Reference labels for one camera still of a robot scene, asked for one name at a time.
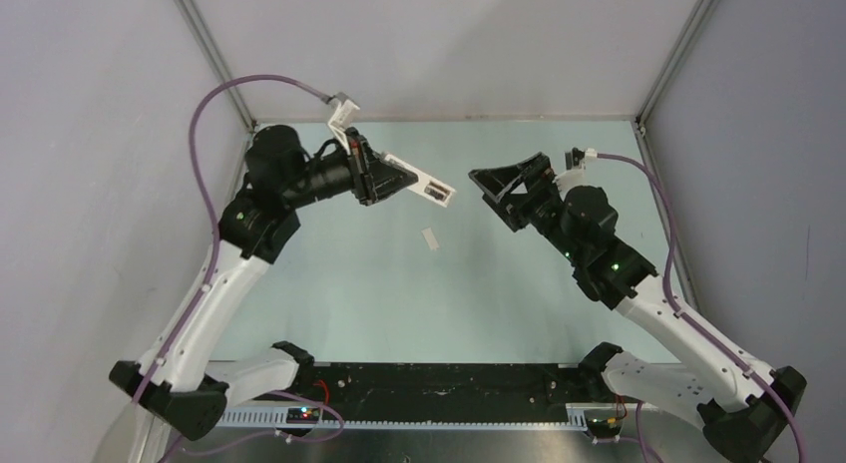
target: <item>white wall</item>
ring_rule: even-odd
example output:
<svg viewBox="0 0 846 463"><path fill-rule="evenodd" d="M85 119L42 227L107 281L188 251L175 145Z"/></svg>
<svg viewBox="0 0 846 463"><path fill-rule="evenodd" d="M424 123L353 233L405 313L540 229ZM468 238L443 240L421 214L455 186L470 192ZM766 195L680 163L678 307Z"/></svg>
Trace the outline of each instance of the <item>white wall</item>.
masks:
<svg viewBox="0 0 846 463"><path fill-rule="evenodd" d="M0 460L86 462L210 241L215 81L172 0L0 0L0 28ZM243 136L210 107L218 205Z"/></svg>
<svg viewBox="0 0 846 463"><path fill-rule="evenodd" d="M371 120L633 116L696 0L197 0L235 74L343 90ZM243 91L264 118L317 101Z"/></svg>
<svg viewBox="0 0 846 463"><path fill-rule="evenodd" d="M846 0L721 0L647 123L703 311L808 379L811 461L842 461ZM786 430L774 461L795 461Z"/></svg>

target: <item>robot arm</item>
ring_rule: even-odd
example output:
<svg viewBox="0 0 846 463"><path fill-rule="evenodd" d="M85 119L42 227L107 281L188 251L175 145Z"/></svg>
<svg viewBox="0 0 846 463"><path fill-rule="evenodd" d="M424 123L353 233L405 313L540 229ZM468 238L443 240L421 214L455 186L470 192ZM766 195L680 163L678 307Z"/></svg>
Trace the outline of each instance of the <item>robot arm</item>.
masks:
<svg viewBox="0 0 846 463"><path fill-rule="evenodd" d="M324 156L332 145L334 150ZM211 431L228 406L287 388L298 369L313 362L304 350L280 342L254 358L209 364L217 340L243 297L299 229L296 209L345 192L370 206L419 179L374 153L354 128L344 130L343 143L333 139L310 160L305 155L291 127L272 126L254 136L245 156L244 185L218 223L220 243L211 281L203 285L210 250L188 295L154 345L138 361L117 362L109 375L129 395L147 385L141 389L139 404L190 440ZM187 313L201 286L197 306ZM173 342L163 354L172 334ZM144 375L151 372L149 382L144 382Z"/></svg>
<svg viewBox="0 0 846 463"><path fill-rule="evenodd" d="M758 461L784 429L784 415L750 373L682 315L739 355L793 412L805 379L789 366L773 370L720 333L680 296L673 296L677 305L667 302L654 265L615 235L618 214L606 193L582 182L585 156L578 150L568 154L568 168L577 171L557 178L549 158L538 153L514 166L472 171L470 179L512 231L532 225L570 262L585 296L648 331L686 367L678 372L650 365L603 343L580 364L592 375L598 395L610 392L652 403L701 428L708 442L729 460ZM566 193L563 199L560 192Z"/></svg>

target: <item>white cable clip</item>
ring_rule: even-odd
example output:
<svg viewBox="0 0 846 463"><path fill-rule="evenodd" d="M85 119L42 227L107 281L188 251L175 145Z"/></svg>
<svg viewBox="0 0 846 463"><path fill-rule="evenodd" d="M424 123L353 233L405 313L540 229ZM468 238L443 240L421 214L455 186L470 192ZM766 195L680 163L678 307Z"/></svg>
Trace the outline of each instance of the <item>white cable clip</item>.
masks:
<svg viewBox="0 0 846 463"><path fill-rule="evenodd" d="M355 119L356 114L358 114L361 108L349 96L342 92L335 94L329 102L335 103L335 110L332 112L332 116L326 122L326 125L329 126L332 136L335 137L341 147L349 154L349 142L346 140L345 131L352 124L352 120Z"/></svg>
<svg viewBox="0 0 846 463"><path fill-rule="evenodd" d="M558 174L554 180L559 193L566 194L573 187L586 184L587 161L595 161L598 153L596 149L586 149L584 153L580 159L574 158L570 152L565 153L568 168Z"/></svg>
<svg viewBox="0 0 846 463"><path fill-rule="evenodd" d="M595 161L598 158L599 153L596 149L587 148L585 149L585 158L583 161Z"/></svg>

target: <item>connector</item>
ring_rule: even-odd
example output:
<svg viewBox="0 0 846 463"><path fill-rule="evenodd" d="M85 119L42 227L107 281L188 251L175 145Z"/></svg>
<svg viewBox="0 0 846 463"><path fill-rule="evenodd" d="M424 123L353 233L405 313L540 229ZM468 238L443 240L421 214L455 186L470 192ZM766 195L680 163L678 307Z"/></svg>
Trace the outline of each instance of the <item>connector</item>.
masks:
<svg viewBox="0 0 846 463"><path fill-rule="evenodd" d="M588 161L595 161L598 153L596 149L580 150L573 148L564 154L566 170L555 177L555 183L559 192L565 194L573 187L586 184L585 171L588 168Z"/></svg>
<svg viewBox="0 0 846 463"><path fill-rule="evenodd" d="M329 126L329 130L332 132L332 135L337 139L337 141L341 144L341 147L344 148L347 154L349 154L349 142L347 142L346 128L352 124L352 121L355 119L355 116L358 115L358 111L361 110L352 99L349 98L346 94L339 92L335 94L332 98L330 103L334 103L335 110L332 112L332 117L326 122L326 125Z"/></svg>
<svg viewBox="0 0 846 463"><path fill-rule="evenodd" d="M384 159L385 162L402 167L406 171L417 175L417 184L408 186L406 189L428 201L434 202L441 207L449 206L452 197L455 195L455 189L435 179L429 174L426 174L420 169L417 169L411 164L408 164L393 154L384 153L382 154L382 159Z"/></svg>

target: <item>metal frame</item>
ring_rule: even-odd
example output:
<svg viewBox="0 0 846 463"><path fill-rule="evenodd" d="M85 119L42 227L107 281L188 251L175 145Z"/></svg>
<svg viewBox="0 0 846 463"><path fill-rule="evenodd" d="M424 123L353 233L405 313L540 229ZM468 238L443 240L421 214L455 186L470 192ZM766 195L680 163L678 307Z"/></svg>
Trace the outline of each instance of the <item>metal frame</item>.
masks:
<svg viewBox="0 0 846 463"><path fill-rule="evenodd" d="M704 29L704 26L707 24L708 19L710 19L718 3L719 0L696 0L693 10L690 11L690 15L684 22L681 33L678 35L678 38L675 40L675 44L672 46L672 51L670 51L669 56L661 67L657 79L655 79L646 99L643 101L643 105L640 107L640 111L632 121L632 131L634 132L634 138L637 139L637 147L640 149L640 156L642 157L643 163L649 171L657 177L658 182L662 185L663 183L661 182L658 165L655 160L654 153L652 152L652 145L649 142L648 132L646 130L649 118L652 116L655 107L660 102L664 92L672 82L672 79L676 76L676 74L678 74L678 70L684 64L684 60L693 49L696 41L702 33L702 29ZM652 190L652 194L655 198L655 204L658 208L661 224L663 225L664 231L667 233L667 238L669 238L669 220L667 218L666 209L663 207L657 192ZM673 256L673 264L675 265L676 272L678 273L678 279L681 284L681 292L690 306L700 310L696 299L696 290L692 278L690 277L690 264L682 249L682 239L677 235L677 233L678 229L676 229L676 242L678 245L675 249L675 255Z"/></svg>
<svg viewBox="0 0 846 463"><path fill-rule="evenodd" d="M194 0L174 0L174 2L180 9L183 18L185 18L186 24L191 30L192 35L194 35L194 38L197 40L197 44L200 46L203 56L206 57L206 61L209 63L209 67L214 73L214 76L220 83L232 80L232 72L229 70L229 66L223 59L220 48L218 48L217 44L214 42L212 32L209 30L206 20L203 19L203 14L200 13L197 3ZM226 96L234 106L235 112L238 114L244 128L248 132L252 132L255 118L249 111L249 107L246 106L246 102L240 94L240 91L237 88L228 89L226 91Z"/></svg>
<svg viewBox="0 0 846 463"><path fill-rule="evenodd" d="M687 17L687 21L681 28L681 34L678 35L678 38L675 40L675 44L672 46L672 51L670 51L669 57L667 57L666 62L664 62L660 74L658 74L658 78L655 80L654 84L652 84L652 88L649 90L646 100L640 107L640 112L637 113L636 121L638 123L643 124L649 120L649 117L651 117L652 111L654 111L655 106L663 95L664 90L666 90L667 85L672 78L675 77L678 69L683 64L684 59L690 53L690 50L693 48L693 44L701 34L705 23L708 18L710 18L718 2L719 0L696 0L696 4L693 5L693 10L690 12L690 16Z"/></svg>

